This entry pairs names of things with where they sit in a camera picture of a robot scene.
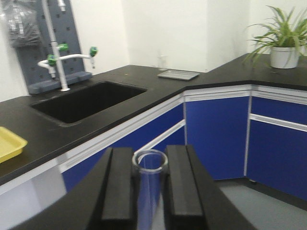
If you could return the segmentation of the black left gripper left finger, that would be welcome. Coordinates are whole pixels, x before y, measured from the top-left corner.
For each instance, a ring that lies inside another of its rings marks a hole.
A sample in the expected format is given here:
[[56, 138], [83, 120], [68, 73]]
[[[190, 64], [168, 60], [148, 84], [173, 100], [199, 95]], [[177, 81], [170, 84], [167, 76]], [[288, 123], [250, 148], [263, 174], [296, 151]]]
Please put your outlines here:
[[133, 222], [132, 148], [108, 148], [44, 214], [42, 230], [125, 229]]

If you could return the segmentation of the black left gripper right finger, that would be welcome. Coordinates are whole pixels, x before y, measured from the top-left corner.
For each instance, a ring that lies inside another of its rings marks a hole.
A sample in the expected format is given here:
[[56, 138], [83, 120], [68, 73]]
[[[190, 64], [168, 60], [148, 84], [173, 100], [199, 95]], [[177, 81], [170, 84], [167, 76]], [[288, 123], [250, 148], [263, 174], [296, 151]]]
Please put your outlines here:
[[168, 230], [253, 230], [201, 164], [192, 145], [168, 145], [165, 227]]

